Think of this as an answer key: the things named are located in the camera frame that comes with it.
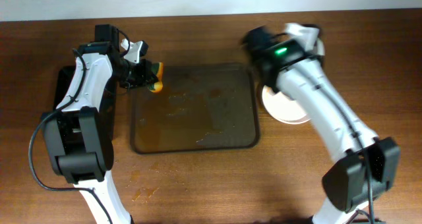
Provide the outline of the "orange green sponge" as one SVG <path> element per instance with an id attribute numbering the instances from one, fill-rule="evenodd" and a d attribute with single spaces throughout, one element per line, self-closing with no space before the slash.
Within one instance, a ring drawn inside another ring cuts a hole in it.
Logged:
<path id="1" fill-rule="evenodd" d="M 154 76 L 154 81 L 148 85 L 148 89 L 153 93 L 158 93 L 163 88 L 162 76 L 164 74 L 164 64 L 162 62 L 153 63 L 151 73 Z"/>

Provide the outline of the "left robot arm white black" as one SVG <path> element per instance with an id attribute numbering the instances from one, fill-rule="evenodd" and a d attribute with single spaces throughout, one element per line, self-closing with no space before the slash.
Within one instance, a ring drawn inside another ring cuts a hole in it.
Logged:
<path id="1" fill-rule="evenodd" d="M 70 184 L 64 191 L 81 193 L 97 223 L 133 222 L 111 173 L 117 88 L 163 87 L 163 64 L 144 58 L 148 44 L 121 35 L 118 27 L 99 24 L 94 40 L 73 50 L 75 65 L 57 77 L 53 111 L 36 127 L 54 173 Z"/>

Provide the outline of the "pale blue plate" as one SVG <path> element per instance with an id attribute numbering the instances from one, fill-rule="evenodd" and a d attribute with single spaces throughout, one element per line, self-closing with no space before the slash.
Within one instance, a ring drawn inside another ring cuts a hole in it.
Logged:
<path id="1" fill-rule="evenodd" d="M 268 86 L 262 87 L 261 101 L 268 114 L 279 122 L 299 125 L 310 120 L 308 114 L 295 100 L 289 99 L 281 92 L 275 94 Z"/>

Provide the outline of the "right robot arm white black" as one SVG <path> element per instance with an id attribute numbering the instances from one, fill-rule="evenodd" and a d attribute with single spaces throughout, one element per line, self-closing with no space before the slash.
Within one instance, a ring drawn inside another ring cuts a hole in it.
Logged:
<path id="1" fill-rule="evenodd" d="M 287 23 L 280 41 L 265 26 L 248 31 L 241 45 L 260 81 L 296 101 L 309 116 L 334 162 L 322 177 L 326 195 L 305 223 L 380 223 L 374 202 L 394 184 L 401 150 L 379 138 L 350 108 L 325 75 L 325 46 L 314 24 Z"/>

